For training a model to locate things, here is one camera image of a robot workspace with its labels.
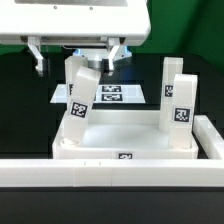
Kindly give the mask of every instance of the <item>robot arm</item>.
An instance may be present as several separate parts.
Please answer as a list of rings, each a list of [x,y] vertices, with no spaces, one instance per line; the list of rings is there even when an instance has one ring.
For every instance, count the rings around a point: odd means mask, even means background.
[[[105,47],[109,66],[118,46],[141,45],[151,26],[147,0],[1,0],[0,44],[28,45],[45,70],[42,45]]]

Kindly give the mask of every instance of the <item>white block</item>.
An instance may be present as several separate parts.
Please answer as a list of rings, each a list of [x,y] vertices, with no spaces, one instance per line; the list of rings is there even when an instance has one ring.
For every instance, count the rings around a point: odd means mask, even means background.
[[[73,170],[68,160],[2,160],[0,187],[68,187],[73,185]]]
[[[176,74],[182,74],[183,58],[164,59],[160,107],[160,131],[169,132],[172,114],[173,82]]]
[[[188,149],[191,147],[191,131],[197,90],[196,75],[177,74],[174,79],[172,121],[169,146]]]
[[[72,93],[74,81],[76,74],[80,66],[88,67],[88,58],[70,56],[65,60],[65,77],[66,77],[66,86],[67,86],[67,96],[70,96]]]
[[[80,67],[76,74],[72,95],[68,97],[68,118],[63,123],[64,138],[74,145],[82,141],[100,76],[100,72],[85,67]]]
[[[224,160],[224,140],[206,116],[195,116],[193,131],[209,159]]]

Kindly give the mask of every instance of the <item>white rectangular block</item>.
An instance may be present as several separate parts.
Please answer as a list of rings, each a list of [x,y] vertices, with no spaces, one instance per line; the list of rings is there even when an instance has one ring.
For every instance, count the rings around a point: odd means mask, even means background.
[[[70,96],[72,94],[74,81],[80,66],[88,67],[88,59],[86,57],[71,56],[65,60],[67,96]]]
[[[197,90],[196,75],[177,74],[174,79],[172,121],[169,146],[188,149],[191,147],[191,131]]]
[[[65,140],[69,139],[76,145],[82,141],[100,77],[100,72],[82,66],[76,74],[72,94],[68,97],[68,119],[63,124]]]
[[[171,122],[174,77],[182,74],[182,70],[183,58],[164,59],[159,129],[167,133]]]
[[[193,131],[209,159],[224,160],[224,140],[206,116],[195,116]]]

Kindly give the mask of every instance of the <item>white box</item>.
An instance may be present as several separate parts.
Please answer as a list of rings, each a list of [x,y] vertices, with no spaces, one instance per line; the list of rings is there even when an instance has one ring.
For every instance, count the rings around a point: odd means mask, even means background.
[[[158,128],[159,111],[92,110],[79,147],[62,147],[63,121],[53,143],[54,159],[196,159],[198,146],[169,148],[168,133]]]

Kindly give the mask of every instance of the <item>white platform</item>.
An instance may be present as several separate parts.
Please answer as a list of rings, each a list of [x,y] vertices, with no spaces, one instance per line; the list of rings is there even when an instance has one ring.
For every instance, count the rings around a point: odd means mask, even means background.
[[[168,134],[159,131],[159,111],[93,110],[81,146],[60,145],[65,112],[53,143],[54,159],[197,159],[198,146],[169,148]]]

